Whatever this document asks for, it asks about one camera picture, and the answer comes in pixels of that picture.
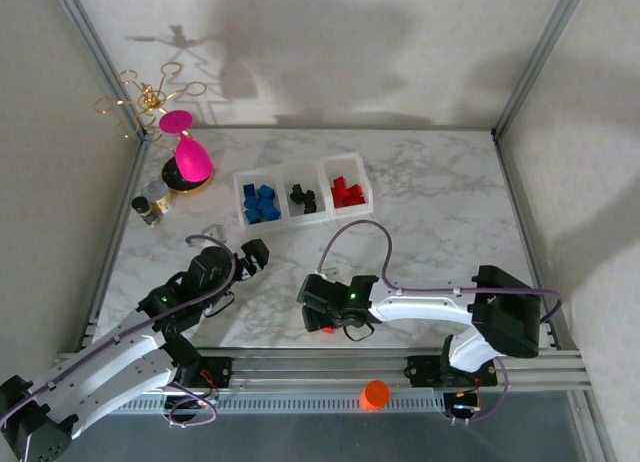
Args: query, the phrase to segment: marble tabletop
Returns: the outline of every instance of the marble tabletop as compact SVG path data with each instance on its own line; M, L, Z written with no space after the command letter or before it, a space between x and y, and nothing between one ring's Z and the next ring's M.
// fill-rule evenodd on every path
M359 152L373 187L372 218L394 240L392 280L420 285L474 275L478 266L504 268L531 283L525 252L489 132L367 130L194 130L216 166L211 186L179 196L162 223L148 228L133 211L100 312L96 335L112 329L154 287L185 270L200 248L184 239L212 224L226 230L238 250L249 240L235 209L233 172ZM140 185L159 177L170 153L151 147ZM342 332L307 333L296 295L315 270L330 237L346 221L266 233L266 270L236 283L236 301L191 331L197 347L429 347L442 346L462 326L404 320L378 326L355 343ZM386 244L371 226L354 227L335 244L327 267L353 275L379 275Z

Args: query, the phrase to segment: orange object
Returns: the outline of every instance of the orange object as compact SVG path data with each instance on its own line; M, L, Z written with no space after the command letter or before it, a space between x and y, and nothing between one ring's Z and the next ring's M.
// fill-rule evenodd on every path
M364 410L380 410L389 403L391 391L381 380L372 380L360 394L360 407Z

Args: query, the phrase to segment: metal frame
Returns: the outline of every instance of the metal frame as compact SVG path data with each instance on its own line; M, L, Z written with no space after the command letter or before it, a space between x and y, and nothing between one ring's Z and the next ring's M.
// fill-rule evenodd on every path
M521 211L523 198L519 195L517 187L514 187L510 174L505 170L499 141L516 117L518 110L524 103L527 94L579 1L558 1L524 72L518 80L515 90L511 94L493 130L496 152L507 182L510 200L517 216L518 230L528 254L529 267L536 285L540 284L539 264L533 251L530 233L525 224L525 217L523 217ZM110 91L119 99L128 100L126 91L118 83L116 71L80 1L58 0L58 2L78 33L80 40L87 49L88 55L96 64L101 78ZM133 126L135 113L130 107L125 107L125 116ZM84 343L90 342L93 337L90 332L93 332L93 324L97 322L97 316L99 315L126 229L129 212L128 203L137 186L143 162L149 149L149 142L145 141L143 134L140 134L138 142L139 147L122 194L114 230L100 274L92 287L92 303L87 317L87 335L79 342L78 349L82 348ZM577 350L571 350L575 349L575 344L569 335L566 321L561 315L554 319L553 335L558 348L563 350L545 350L537 359L531 360L504 359L513 384L511 389L569 391L568 396L571 404L573 404L576 428L580 434L580 441L587 459L605 460L603 454L606 453L607 460L614 460L610 444L607 444L608 440L606 436L603 436L606 431L601 418L599 418L597 406L594 405L590 392L591 386L583 361ZM385 379L394 380L396 382L394 393L415 394L416 390L426 390L425 394L430 392L429 389L411 389L408 386L408 380L401 372L407 356L416 352L425 353L425 351L419 349L361 349L355 351L338 349L212 349L203 350L202 352L203 355L209 356L231 355L234 357L234 378L229 391L235 393L238 397L248 393L270 395L272 397L274 394L282 394L283 392L306 394L309 393L310 387L325 393L344 392L345 390L348 393L352 393L356 387L362 387L362 382L365 379L371 380L371 377L376 375L384 375ZM498 379L500 384L504 382L501 375L499 375Z

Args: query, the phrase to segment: sorting tray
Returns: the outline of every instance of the sorting tray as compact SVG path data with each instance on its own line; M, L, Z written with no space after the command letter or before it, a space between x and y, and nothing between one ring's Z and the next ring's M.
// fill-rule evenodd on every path
M349 187L360 184L365 199L364 204L334 207L331 187L333 180L341 176L347 180ZM233 183L240 225L252 234L373 213L371 184L364 170L362 157L357 152L237 171L233 174ZM273 203L281 212L280 219L250 225L243 205L245 184L254 184L256 190L262 184L273 188L276 191ZM315 192L317 206L315 213L305 214L304 205L298 205L289 198L295 184L300 184L303 191Z

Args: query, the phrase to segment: white wall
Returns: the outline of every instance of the white wall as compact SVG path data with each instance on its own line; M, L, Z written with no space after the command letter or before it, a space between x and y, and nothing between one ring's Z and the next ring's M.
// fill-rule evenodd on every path
M504 140L621 461L640 460L639 3L581 2Z
M407 129L495 124L557 0L81 1L118 70L208 83L202 122Z
M0 0L0 381L80 335L134 146L55 0ZM13 460L4 440L0 460Z

